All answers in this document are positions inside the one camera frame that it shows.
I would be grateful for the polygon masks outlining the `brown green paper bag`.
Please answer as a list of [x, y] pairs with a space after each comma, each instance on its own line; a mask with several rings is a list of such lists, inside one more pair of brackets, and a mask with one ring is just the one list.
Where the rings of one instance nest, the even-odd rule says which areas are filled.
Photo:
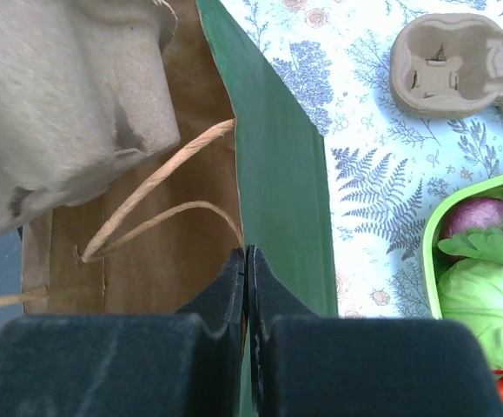
[[84, 204], [24, 224], [25, 315], [169, 315], [245, 256], [240, 406], [254, 414], [247, 252], [315, 314], [337, 312], [324, 141], [221, 1], [164, 1], [179, 143]]

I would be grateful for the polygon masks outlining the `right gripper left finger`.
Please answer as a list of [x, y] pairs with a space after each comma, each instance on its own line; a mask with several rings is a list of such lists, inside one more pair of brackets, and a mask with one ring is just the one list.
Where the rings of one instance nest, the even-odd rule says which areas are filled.
[[0, 331], [0, 416], [236, 416], [245, 256], [169, 315], [25, 315]]

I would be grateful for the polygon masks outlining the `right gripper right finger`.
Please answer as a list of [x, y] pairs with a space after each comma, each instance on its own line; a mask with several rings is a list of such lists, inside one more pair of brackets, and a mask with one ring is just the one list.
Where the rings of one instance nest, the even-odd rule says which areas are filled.
[[480, 344], [458, 322], [321, 317], [260, 249], [246, 268], [260, 416], [503, 416]]

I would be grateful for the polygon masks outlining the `brown pulp cup carrier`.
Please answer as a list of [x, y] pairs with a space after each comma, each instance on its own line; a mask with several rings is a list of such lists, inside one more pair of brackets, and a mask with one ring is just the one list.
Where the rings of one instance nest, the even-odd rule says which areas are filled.
[[179, 143], [164, 1], [0, 1], [0, 234]]

